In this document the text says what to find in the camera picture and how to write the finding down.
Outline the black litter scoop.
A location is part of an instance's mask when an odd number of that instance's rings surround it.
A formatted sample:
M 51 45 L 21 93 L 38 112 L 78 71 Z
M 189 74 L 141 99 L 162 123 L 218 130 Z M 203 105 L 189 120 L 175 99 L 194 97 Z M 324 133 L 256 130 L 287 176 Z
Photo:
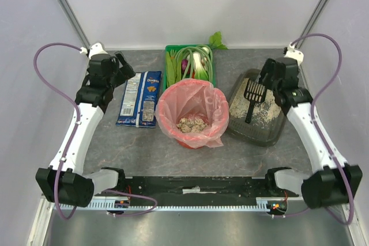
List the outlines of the black litter scoop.
M 249 101 L 249 107 L 245 119 L 247 124 L 251 122 L 255 105 L 265 101 L 266 93 L 267 89 L 263 84 L 259 84 L 252 79 L 248 79 L 244 91 L 244 98 Z

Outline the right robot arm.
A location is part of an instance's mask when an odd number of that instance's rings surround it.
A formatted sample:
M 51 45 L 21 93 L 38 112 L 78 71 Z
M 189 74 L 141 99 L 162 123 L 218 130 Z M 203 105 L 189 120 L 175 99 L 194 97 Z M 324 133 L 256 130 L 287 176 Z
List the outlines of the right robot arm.
M 312 175 L 291 168 L 268 170 L 276 187 L 300 195 L 311 209 L 353 204 L 363 177 L 334 146 L 312 106 L 313 98 L 299 86 L 299 66 L 292 58 L 267 59 L 259 83 L 273 92 L 276 104 L 297 131 L 309 156 Z

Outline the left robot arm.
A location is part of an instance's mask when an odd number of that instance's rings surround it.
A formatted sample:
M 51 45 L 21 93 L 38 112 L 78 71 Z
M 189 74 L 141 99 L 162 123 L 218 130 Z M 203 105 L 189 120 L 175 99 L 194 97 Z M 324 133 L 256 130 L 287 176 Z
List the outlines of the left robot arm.
M 96 194 L 125 188 L 123 169 L 104 167 L 89 175 L 83 174 L 86 153 L 97 125 L 113 98 L 114 89 L 135 76 L 121 52 L 109 54 L 97 44 L 88 54 L 87 75 L 70 99 L 74 114 L 63 142 L 47 168 L 39 168 L 35 179 L 49 202 L 87 207 Z

